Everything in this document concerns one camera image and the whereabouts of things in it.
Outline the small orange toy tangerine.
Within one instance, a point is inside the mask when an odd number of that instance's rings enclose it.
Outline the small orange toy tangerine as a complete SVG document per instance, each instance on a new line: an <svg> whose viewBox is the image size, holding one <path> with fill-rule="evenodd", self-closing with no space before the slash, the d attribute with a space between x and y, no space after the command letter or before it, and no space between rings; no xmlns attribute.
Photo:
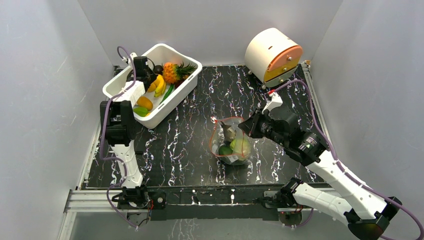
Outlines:
<svg viewBox="0 0 424 240"><path fill-rule="evenodd" d="M149 88L147 89L147 92L148 93L154 92L156 90L157 86L158 86L158 82L155 80L154 82L152 82L150 84Z"/></svg>

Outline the grey toy fish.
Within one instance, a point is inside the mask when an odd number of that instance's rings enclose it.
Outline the grey toy fish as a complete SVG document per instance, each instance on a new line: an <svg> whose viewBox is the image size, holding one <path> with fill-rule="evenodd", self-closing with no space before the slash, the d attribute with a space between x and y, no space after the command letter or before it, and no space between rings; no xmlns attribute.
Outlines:
<svg viewBox="0 0 424 240"><path fill-rule="evenodd" d="M224 122L221 122L220 125L223 130L224 140L229 143L234 141L237 137L237 130L234 128L234 126Z"/></svg>

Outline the light green toy cabbage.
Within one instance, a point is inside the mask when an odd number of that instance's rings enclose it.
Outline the light green toy cabbage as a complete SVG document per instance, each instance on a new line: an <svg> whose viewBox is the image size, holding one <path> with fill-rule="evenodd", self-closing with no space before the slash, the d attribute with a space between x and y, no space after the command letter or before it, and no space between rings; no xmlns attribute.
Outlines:
<svg viewBox="0 0 424 240"><path fill-rule="evenodd" d="M244 160L251 154L251 144L247 139L234 139L229 147L232 149L232 154L236 155L239 160Z"/></svg>

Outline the clear zip bag orange zipper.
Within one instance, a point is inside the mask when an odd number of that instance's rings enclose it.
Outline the clear zip bag orange zipper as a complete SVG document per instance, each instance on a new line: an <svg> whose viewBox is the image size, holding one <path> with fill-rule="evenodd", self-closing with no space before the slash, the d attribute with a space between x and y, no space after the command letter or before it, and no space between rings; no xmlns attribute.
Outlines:
<svg viewBox="0 0 424 240"><path fill-rule="evenodd" d="M244 119L238 116L213 121L209 150L227 165L245 165L252 153L249 137L239 128L239 124L243 121Z"/></svg>

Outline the dark green toy avocado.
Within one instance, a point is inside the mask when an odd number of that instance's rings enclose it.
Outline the dark green toy avocado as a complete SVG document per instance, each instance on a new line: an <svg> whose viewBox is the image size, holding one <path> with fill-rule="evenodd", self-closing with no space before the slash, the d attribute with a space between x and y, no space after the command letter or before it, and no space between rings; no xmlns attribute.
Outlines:
<svg viewBox="0 0 424 240"><path fill-rule="evenodd" d="M233 150L228 145L221 145L218 148L219 156L230 156L233 154Z"/></svg>

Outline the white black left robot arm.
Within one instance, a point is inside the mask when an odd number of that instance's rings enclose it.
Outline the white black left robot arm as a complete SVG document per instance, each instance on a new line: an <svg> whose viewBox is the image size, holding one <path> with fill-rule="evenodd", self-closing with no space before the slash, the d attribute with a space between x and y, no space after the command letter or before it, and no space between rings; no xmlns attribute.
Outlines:
<svg viewBox="0 0 424 240"><path fill-rule="evenodd" d="M137 125L134 106L157 77L150 63L152 61L146 56L130 57L128 65L131 67L129 75L132 80L127 80L111 101L100 103L102 140L113 150L113 159L118 163L122 178L122 192L113 196L112 201L126 209L145 209L150 202L149 194L144 190L143 175L134 147Z"/></svg>

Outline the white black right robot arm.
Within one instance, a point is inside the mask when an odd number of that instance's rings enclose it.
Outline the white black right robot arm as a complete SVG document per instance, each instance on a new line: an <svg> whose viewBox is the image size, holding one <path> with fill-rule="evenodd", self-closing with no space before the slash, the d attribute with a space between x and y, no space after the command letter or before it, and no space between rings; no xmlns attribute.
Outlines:
<svg viewBox="0 0 424 240"><path fill-rule="evenodd" d="M340 221L360 240L377 240L383 236L399 208L388 200L368 192L366 184L348 178L333 159L324 138L301 130L298 116L288 107L256 109L238 124L252 139L267 138L283 147L284 153L308 170L319 175L338 193L333 195L292 178L278 195L288 207L306 205Z"/></svg>

